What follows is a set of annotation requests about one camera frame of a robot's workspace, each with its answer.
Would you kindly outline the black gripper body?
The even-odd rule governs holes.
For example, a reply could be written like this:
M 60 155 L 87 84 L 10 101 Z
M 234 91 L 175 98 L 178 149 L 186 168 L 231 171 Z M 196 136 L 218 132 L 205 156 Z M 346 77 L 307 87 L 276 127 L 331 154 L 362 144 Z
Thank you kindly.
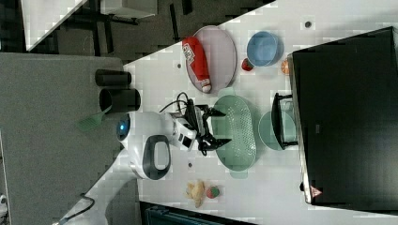
M 208 151 L 216 149 L 216 139 L 210 133 L 207 123 L 210 115 L 211 108 L 208 105 L 195 105 L 191 98 L 187 100 L 184 117 L 196 131 L 195 140 L 203 156 L 206 156 Z

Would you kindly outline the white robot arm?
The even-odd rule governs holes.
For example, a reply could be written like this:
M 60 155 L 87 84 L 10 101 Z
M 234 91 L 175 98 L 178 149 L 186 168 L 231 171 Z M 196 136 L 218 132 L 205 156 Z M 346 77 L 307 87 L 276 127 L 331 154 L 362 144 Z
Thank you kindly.
M 160 180 L 171 163 L 159 166 L 156 155 L 171 158 L 174 146 L 191 151 L 197 144 L 202 154 L 229 143 L 210 133 L 207 119 L 224 117 L 208 105 L 196 105 L 192 99 L 179 100 L 184 105 L 174 112 L 127 112 L 116 126 L 116 137 L 123 149 L 96 183 L 53 225 L 108 225 L 106 211 L 119 190 L 133 179 Z

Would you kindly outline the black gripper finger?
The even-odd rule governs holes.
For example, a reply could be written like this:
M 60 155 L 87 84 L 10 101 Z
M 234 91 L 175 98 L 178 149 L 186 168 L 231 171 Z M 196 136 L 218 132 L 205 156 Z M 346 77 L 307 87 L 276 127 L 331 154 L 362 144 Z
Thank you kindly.
M 210 107 L 207 109 L 207 115 L 209 117 L 212 117 L 212 116 L 223 117 L 223 116 L 225 116 L 225 113 L 220 112 L 219 110 Z
M 231 139 L 216 139 L 216 138 L 212 138 L 209 143 L 209 149 L 210 150 L 217 150 L 218 148 L 224 146 L 225 144 L 231 142 Z

